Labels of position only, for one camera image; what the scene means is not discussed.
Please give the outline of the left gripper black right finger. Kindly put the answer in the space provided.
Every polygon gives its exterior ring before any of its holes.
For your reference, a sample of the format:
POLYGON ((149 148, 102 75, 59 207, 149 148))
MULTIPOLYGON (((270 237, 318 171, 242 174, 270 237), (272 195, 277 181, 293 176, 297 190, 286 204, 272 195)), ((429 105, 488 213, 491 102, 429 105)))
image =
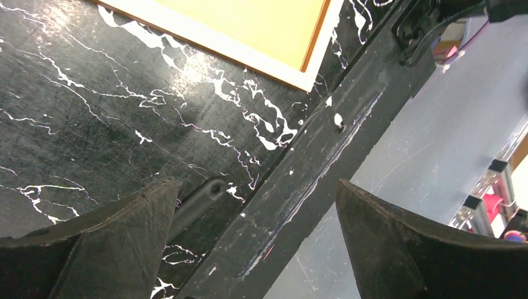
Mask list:
POLYGON ((336 209, 361 298, 526 298, 527 244, 455 229, 350 181, 336 209))

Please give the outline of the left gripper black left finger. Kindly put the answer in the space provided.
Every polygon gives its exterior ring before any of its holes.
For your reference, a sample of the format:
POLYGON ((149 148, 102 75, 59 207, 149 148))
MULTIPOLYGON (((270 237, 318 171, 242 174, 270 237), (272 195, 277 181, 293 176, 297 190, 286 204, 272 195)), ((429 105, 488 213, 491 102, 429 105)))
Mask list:
POLYGON ((116 202, 1 239, 2 298, 149 298, 176 208, 166 178, 116 202))

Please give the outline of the wooden picture frame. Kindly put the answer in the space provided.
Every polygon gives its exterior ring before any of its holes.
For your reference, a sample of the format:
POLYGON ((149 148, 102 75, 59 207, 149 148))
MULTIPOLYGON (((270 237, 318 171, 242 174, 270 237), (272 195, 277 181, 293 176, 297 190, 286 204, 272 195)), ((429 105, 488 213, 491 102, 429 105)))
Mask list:
POLYGON ((343 2, 106 0, 99 4, 309 92, 343 2))

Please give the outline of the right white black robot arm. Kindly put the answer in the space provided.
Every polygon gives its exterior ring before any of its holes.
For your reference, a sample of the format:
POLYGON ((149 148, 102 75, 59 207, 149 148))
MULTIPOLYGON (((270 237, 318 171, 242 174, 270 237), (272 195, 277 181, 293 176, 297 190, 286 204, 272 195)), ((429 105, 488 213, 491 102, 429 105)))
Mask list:
POLYGON ((392 28, 400 47, 400 64, 412 67, 433 41, 458 19, 487 16, 489 22, 504 22, 527 14, 527 1, 412 1, 392 28))

